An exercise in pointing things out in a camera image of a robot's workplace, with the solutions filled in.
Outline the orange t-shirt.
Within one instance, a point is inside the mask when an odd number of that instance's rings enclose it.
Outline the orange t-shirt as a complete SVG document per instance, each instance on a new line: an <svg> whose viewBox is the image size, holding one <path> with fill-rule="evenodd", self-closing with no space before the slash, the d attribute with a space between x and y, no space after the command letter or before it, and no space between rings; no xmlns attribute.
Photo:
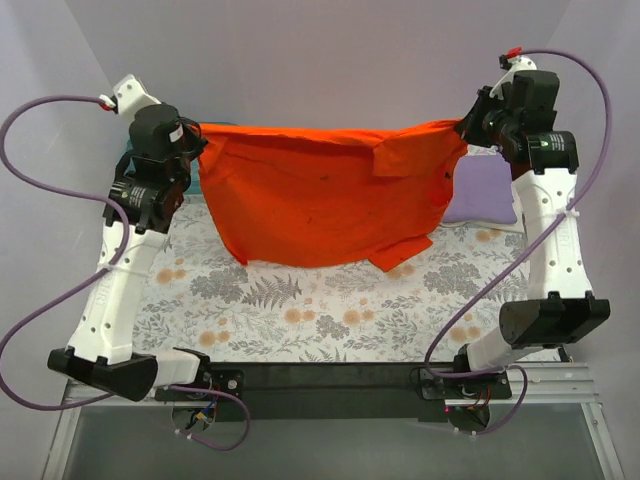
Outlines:
<svg viewBox="0 0 640 480"><path fill-rule="evenodd" d="M389 271L431 245L468 150L452 120L400 130L206 124L200 186L241 264Z"/></svg>

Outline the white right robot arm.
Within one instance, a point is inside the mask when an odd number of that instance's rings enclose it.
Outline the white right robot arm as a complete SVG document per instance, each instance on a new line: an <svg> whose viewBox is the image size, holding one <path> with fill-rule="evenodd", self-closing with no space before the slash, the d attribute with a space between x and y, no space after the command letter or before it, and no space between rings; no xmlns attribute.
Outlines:
<svg viewBox="0 0 640 480"><path fill-rule="evenodd" d="M507 73L484 87L459 130L472 144L495 146L510 164L520 200L529 261L527 297L505 303L499 324L464 352L454 389L475 397L487 372L543 349L576 343L610 316L588 279L578 229L576 140L554 128L560 81L549 71Z"/></svg>

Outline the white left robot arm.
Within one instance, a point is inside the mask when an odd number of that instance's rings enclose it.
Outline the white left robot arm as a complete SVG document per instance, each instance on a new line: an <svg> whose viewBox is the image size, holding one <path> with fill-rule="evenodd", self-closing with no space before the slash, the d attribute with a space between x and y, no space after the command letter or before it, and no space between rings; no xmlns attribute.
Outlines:
<svg viewBox="0 0 640 480"><path fill-rule="evenodd" d="M66 347L50 352L49 369L107 393L140 401L156 387L178 384L193 400L213 386L202 355L170 349L137 353L133 327L147 277L168 244L175 212L191 183L190 164L207 142L196 123L166 103L143 106L129 126L105 208L101 269Z"/></svg>

